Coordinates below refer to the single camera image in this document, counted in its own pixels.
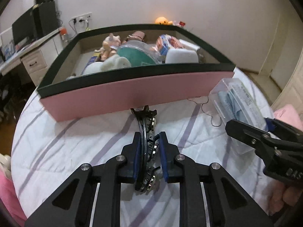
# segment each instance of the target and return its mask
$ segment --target white desk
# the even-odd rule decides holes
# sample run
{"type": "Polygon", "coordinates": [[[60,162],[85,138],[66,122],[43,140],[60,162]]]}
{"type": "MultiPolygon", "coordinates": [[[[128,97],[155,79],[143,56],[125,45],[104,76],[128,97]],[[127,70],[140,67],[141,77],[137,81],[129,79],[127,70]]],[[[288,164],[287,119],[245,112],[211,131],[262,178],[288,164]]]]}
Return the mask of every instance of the white desk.
{"type": "Polygon", "coordinates": [[[37,86],[62,49],[60,35],[58,30],[55,30],[34,41],[27,48],[15,53],[0,65],[0,73],[5,75],[23,63],[32,81],[37,86]]]}

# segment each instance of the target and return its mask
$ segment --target drawer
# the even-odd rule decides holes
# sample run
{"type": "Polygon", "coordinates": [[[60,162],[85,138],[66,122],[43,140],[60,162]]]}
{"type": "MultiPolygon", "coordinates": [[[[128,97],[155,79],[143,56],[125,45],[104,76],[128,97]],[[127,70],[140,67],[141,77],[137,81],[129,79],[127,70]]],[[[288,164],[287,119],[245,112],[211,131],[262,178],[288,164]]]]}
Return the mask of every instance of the drawer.
{"type": "Polygon", "coordinates": [[[35,71],[35,72],[29,74],[29,76],[31,77],[35,86],[38,86],[41,83],[41,81],[42,81],[44,75],[46,74],[47,70],[48,70],[48,68],[45,67],[45,68],[42,68],[38,71],[35,71]]]}
{"type": "Polygon", "coordinates": [[[37,50],[21,59],[28,74],[47,67],[40,50],[37,50]]]}

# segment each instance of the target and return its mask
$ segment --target snack package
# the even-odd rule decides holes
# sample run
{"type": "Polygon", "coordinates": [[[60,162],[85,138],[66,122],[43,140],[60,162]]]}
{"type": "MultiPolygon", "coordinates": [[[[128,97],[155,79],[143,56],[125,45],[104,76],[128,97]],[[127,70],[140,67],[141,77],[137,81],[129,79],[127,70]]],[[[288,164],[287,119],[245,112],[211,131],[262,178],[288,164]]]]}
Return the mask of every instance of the snack package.
{"type": "Polygon", "coordinates": [[[161,55],[166,55],[167,51],[171,48],[183,49],[183,45],[178,39],[167,34],[158,37],[156,42],[156,49],[161,55]]]}

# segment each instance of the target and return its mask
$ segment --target black string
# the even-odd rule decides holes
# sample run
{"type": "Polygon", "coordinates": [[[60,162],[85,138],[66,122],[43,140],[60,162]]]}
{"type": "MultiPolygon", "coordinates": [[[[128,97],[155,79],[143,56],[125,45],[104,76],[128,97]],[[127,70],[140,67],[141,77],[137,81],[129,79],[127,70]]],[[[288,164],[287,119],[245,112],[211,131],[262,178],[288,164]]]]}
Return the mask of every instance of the black string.
{"type": "MultiPolygon", "coordinates": [[[[187,99],[187,100],[189,100],[189,101],[191,101],[191,102],[194,102],[194,103],[196,103],[196,104],[199,104],[199,105],[201,105],[201,110],[202,110],[202,112],[204,112],[204,110],[203,110],[203,105],[204,104],[207,104],[208,102],[209,102],[209,97],[207,97],[207,102],[205,102],[205,103],[197,103],[197,102],[195,102],[195,101],[193,101],[193,100],[190,100],[190,99],[187,99]]],[[[219,126],[221,126],[221,124],[222,124],[222,119],[221,119],[221,117],[220,117],[220,125],[218,125],[218,126],[216,126],[216,125],[214,125],[213,123],[212,123],[212,119],[213,119],[213,116],[212,115],[210,115],[210,114],[208,114],[208,113],[206,113],[206,112],[204,112],[206,115],[208,115],[208,116],[210,116],[211,117],[211,120],[210,120],[210,123],[211,123],[211,125],[213,126],[213,127],[219,127],[219,126]]]]}

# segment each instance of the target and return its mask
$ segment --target clear plastic box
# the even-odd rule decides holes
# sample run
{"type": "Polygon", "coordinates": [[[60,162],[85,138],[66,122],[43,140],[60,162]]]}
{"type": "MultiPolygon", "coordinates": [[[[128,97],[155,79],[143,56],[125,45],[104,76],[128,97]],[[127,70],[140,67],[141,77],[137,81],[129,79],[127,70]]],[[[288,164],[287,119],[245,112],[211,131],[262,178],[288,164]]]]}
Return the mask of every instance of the clear plastic box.
{"type": "MultiPolygon", "coordinates": [[[[266,131],[266,122],[249,92],[237,78],[222,79],[209,93],[224,125],[237,119],[258,129],[266,131]]],[[[233,139],[233,147],[238,154],[245,154],[253,148],[233,139]]]]}

